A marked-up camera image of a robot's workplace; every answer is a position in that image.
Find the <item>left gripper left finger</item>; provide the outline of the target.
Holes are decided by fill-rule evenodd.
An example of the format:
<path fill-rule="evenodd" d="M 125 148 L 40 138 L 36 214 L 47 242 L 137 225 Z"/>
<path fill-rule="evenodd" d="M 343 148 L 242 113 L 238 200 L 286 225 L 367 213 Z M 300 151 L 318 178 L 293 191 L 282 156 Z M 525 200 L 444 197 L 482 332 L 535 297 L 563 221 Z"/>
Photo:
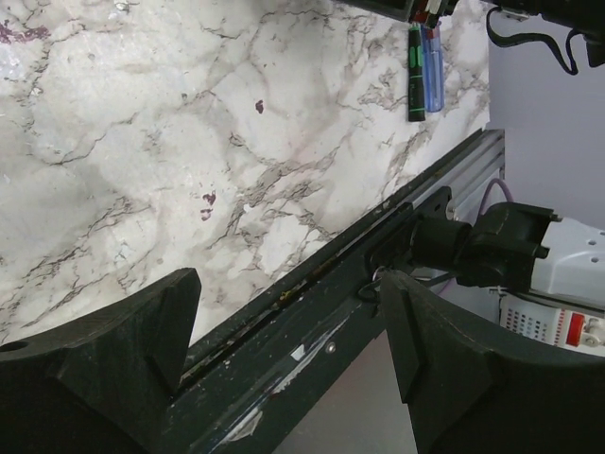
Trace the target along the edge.
<path fill-rule="evenodd" d="M 190 268 L 1 347 L 4 453 L 154 453 L 200 296 Z"/>

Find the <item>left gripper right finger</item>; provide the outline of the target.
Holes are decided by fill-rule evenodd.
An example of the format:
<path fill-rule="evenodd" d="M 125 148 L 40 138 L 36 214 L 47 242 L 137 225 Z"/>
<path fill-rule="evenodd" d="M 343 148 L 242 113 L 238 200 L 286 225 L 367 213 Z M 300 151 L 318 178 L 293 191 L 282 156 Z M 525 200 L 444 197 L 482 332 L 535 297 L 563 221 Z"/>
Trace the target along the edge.
<path fill-rule="evenodd" d="M 403 272 L 379 293 L 418 452 L 603 452 L 603 358 L 514 334 Z"/>

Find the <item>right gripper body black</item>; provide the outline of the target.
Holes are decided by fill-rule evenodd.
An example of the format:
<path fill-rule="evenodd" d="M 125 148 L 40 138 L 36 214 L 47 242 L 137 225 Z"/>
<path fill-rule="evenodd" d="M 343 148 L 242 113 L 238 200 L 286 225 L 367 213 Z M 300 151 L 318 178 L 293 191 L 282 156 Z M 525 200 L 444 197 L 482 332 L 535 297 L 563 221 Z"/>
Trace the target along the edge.
<path fill-rule="evenodd" d="M 585 41 L 588 64 L 598 68 L 604 64 L 604 2 L 600 0 L 544 0 L 544 1 L 489 1 L 493 5 L 486 17 L 486 31 L 490 41 L 500 48 L 510 48 L 522 44 L 542 43 L 552 53 L 562 70 L 575 76 L 579 73 L 573 56 L 571 40 L 581 35 Z M 510 36 L 498 34 L 491 25 L 494 13 L 513 13 L 520 16 L 540 16 L 549 23 L 569 29 L 565 40 L 563 58 L 557 42 L 549 35 L 524 32 Z"/>

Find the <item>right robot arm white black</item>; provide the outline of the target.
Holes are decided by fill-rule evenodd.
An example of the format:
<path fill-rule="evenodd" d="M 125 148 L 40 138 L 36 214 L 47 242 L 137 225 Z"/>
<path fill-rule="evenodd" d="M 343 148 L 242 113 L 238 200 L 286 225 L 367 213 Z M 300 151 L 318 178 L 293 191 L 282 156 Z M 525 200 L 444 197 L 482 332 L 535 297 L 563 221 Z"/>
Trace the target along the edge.
<path fill-rule="evenodd" d="M 506 48 L 544 43 L 568 75 L 578 67 L 571 40 L 581 35 L 592 68 L 604 64 L 604 1 L 486 1 L 490 41 Z M 569 28 L 565 51 L 552 37 L 495 32 L 495 12 L 542 16 Z M 562 218 L 552 209 L 500 202 L 471 225 L 446 218 L 422 218 L 410 239 L 415 264 L 446 271 L 465 287 L 500 287 L 518 298 L 604 316 L 604 229 Z"/>

